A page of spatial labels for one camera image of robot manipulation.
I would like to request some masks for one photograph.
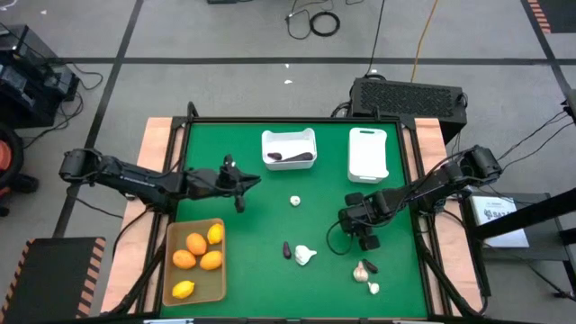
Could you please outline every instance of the orange and black striped tape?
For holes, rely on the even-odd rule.
[[[103,238],[97,238],[94,241],[90,264],[88,265],[86,279],[84,280],[84,287],[82,287],[82,292],[80,293],[80,302],[78,303],[78,312],[76,313],[77,319],[83,319],[90,315],[90,307],[92,306],[92,299],[94,298],[94,291],[96,289],[96,282],[98,281],[98,274],[100,273],[100,264],[102,263],[105,245],[106,241]]]
[[[538,0],[528,0],[528,3],[530,4],[530,8],[534,13],[534,17],[536,17],[536,20],[538,21],[538,24],[540,25],[540,29],[542,30],[542,32],[550,33],[551,32],[550,23],[548,23],[546,15],[542,11],[542,8],[540,7]]]
[[[18,283],[18,279],[20,278],[20,273],[22,272],[22,267],[24,266],[24,262],[26,261],[28,250],[30,250],[30,246],[32,245],[33,242],[34,238],[29,239],[26,242],[24,250],[22,251],[22,256],[20,256],[20,261],[18,261],[18,267],[16,268],[16,272],[14,273],[14,279],[8,286],[8,293],[6,294],[4,304],[2,305],[2,309],[0,310],[0,324],[4,323],[4,317],[6,316],[6,312],[8,311],[10,300],[12,299],[12,295],[14,294],[14,290],[16,289],[16,284]]]

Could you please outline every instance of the green table surface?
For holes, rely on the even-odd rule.
[[[269,171],[262,161],[261,136],[273,132],[316,133],[318,158],[311,169]],[[347,179],[348,133],[354,127],[386,131],[386,163],[390,175],[379,184],[355,184]],[[369,194],[405,184],[400,144],[390,124],[195,124],[186,155],[188,167],[217,169],[232,154],[245,173],[262,182],[248,191],[246,211],[238,214],[233,199],[182,201],[176,221],[222,218],[226,228],[227,294],[222,301],[175,307],[162,306],[162,317],[280,317],[280,318],[388,318],[426,317],[426,306],[412,225],[407,210],[394,221],[375,229],[381,247],[363,252],[355,240],[345,256],[329,251],[326,232],[345,207],[344,196]],[[289,199],[301,197],[294,208]],[[340,227],[331,233],[339,250],[349,238]],[[293,249],[305,245],[318,251],[300,266],[283,257],[283,243]],[[369,281],[380,285],[371,295],[367,283],[352,276],[363,257],[380,269]],[[196,283],[195,289],[202,289]]]

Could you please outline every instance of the lemon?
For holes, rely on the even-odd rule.
[[[208,238],[208,243],[210,244],[218,244],[222,242],[222,237],[224,236],[224,227],[222,224],[216,223],[210,226],[208,229],[208,234],[206,237]]]
[[[194,291],[194,283],[188,280],[177,283],[172,288],[172,296],[177,299],[184,299],[192,294]]]

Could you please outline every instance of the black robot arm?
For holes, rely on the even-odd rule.
[[[338,213],[342,230],[358,236],[362,250],[378,248],[373,227],[392,221],[407,203],[413,202],[424,213],[436,213],[444,208],[446,198],[462,191],[467,185],[489,185],[500,177],[502,169],[488,148],[475,146],[447,158],[438,170],[423,178],[395,189],[384,189],[366,196],[351,193],[345,197],[346,207]]]
[[[154,211],[163,213],[174,212],[182,199],[209,197],[234,197],[237,212],[243,212],[244,193],[260,182],[259,176],[242,173],[231,155],[224,158],[218,174],[211,169],[161,174],[105,156],[93,148],[65,153],[59,174],[71,184],[99,184],[121,194],[132,194]]]

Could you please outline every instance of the garlic bulb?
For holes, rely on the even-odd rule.
[[[305,246],[297,246],[294,250],[294,259],[300,266],[304,266],[310,261],[310,258],[316,256],[318,252],[310,250]]]
[[[368,290],[371,294],[377,294],[380,291],[380,285],[378,283],[368,283]]]
[[[364,269],[364,265],[362,265],[362,261],[358,262],[358,266],[354,269],[352,273],[354,279],[359,283],[365,283],[368,281],[368,272]]]

